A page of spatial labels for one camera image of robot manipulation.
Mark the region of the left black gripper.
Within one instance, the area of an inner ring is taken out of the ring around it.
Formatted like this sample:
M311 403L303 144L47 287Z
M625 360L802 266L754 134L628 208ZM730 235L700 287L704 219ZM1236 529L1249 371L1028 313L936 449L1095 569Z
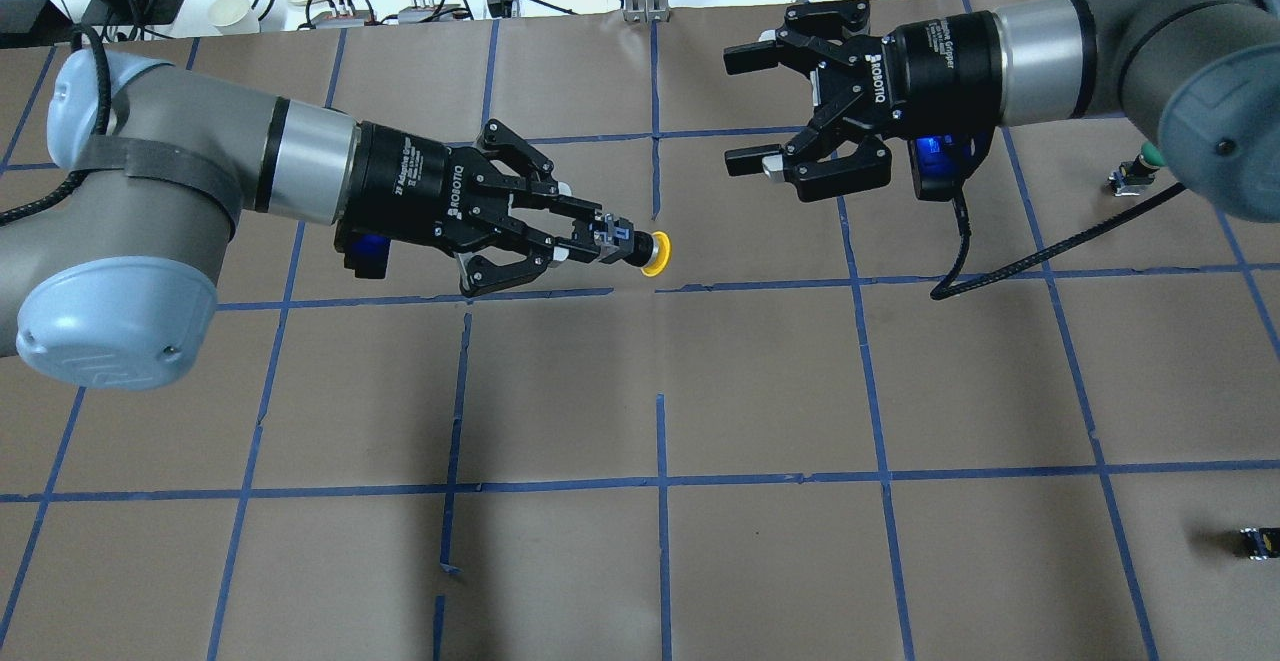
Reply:
M479 251L492 243L492 228L470 215L475 208L492 206L492 197L480 190L504 193L515 208L599 229L621 219L562 190L554 169L545 154L498 119L484 123L475 149L452 149L362 122L337 232L362 231L458 252L460 292L466 298L512 290L566 261L594 263L602 247L589 240L535 233L506 251L512 259L497 263Z

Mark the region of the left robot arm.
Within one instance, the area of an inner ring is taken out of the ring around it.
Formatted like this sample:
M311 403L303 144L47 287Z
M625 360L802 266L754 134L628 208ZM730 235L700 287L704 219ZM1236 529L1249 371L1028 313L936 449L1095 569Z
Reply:
M655 272L668 251L499 120L451 147L96 36L59 70L46 136L65 179L3 213L3 356L86 388L189 371L244 213L333 227L365 279L394 242L439 250L470 298L563 263Z

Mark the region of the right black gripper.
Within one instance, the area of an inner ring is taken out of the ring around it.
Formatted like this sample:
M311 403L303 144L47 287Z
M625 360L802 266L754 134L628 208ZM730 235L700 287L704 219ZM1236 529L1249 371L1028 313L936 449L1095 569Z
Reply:
M886 187L893 158L881 137L983 132L1001 122L995 14L914 22L874 36L870 6L870 0L795 4L778 27L724 49L730 76L776 67L815 70L818 99L817 131L726 151L728 175L790 184L809 204Z

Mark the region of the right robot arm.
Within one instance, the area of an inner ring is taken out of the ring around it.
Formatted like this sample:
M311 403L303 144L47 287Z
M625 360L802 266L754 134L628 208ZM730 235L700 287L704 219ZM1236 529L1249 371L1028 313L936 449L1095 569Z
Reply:
M1279 215L1277 0L1038 0L870 32L867 0L788 8L730 74L787 67L812 119L780 145L731 150L804 202L888 184L887 138L1120 111L1189 191L1222 213Z

